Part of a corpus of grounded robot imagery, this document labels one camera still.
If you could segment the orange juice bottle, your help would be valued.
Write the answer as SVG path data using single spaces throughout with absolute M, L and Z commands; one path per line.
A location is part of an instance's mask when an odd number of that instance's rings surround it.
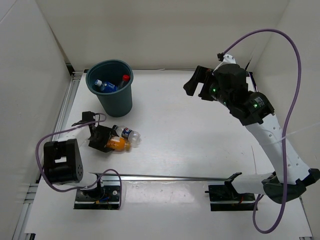
M 108 140 L 105 147 L 118 152 L 129 151 L 131 143 L 122 137 L 113 136 Z

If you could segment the black cap Pepsi bottle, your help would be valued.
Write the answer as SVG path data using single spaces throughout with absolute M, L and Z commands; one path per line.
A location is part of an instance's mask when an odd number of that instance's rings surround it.
M 137 147 L 141 141 L 141 135 L 124 125 L 114 125 L 112 127 L 119 137 L 124 138 L 130 142 L 134 147 Z

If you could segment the blue label water bottle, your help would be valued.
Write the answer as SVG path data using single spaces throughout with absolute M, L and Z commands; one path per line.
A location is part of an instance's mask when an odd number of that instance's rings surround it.
M 97 79 L 94 85 L 98 88 L 99 92 L 101 93 L 113 93 L 118 90 L 118 87 L 108 81 L 101 81 Z

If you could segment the red label water bottle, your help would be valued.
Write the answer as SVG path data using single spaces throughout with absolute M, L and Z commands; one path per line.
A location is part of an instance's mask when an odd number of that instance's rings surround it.
M 121 80 L 121 82 L 120 82 L 120 84 L 118 86 L 118 90 L 124 88 L 127 85 L 127 83 L 130 81 L 130 79 L 131 79 L 131 77 L 129 75 L 124 74 L 122 76 L 122 80 Z

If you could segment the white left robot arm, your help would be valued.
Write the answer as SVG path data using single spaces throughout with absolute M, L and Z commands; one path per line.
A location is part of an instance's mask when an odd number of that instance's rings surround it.
M 107 142 L 117 136 L 115 130 L 103 125 L 75 125 L 71 130 L 62 131 L 56 141 L 43 146 L 43 178 L 57 192 L 71 190 L 87 191 L 93 200 L 100 200 L 105 194 L 102 183 L 103 174 L 84 170 L 80 147 L 88 146 L 108 153 L 112 149 Z

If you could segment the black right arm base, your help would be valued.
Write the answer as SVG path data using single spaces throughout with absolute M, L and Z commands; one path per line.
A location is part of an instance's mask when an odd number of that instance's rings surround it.
M 211 212 L 253 211 L 256 198 L 253 193 L 233 193 L 226 185 L 209 185 L 205 191 L 209 196 Z

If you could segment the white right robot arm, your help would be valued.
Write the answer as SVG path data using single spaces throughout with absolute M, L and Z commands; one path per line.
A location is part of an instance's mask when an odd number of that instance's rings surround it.
M 193 96 L 199 83 L 203 86 L 198 96 L 225 106 L 255 137 L 274 168 L 266 174 L 234 174 L 224 183 L 227 198 L 236 200 L 242 194 L 260 194 L 281 204 L 300 197 L 320 179 L 319 169 L 307 166 L 288 140 L 282 144 L 283 130 L 275 110 L 263 93 L 248 89 L 245 69 L 236 63 L 216 70 L 197 66 L 183 86 L 186 94 Z

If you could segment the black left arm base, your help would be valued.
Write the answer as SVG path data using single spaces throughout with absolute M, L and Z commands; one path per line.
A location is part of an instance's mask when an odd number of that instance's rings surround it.
M 121 207 L 122 182 L 116 175 L 101 178 L 96 188 L 77 190 L 74 210 L 119 210 Z

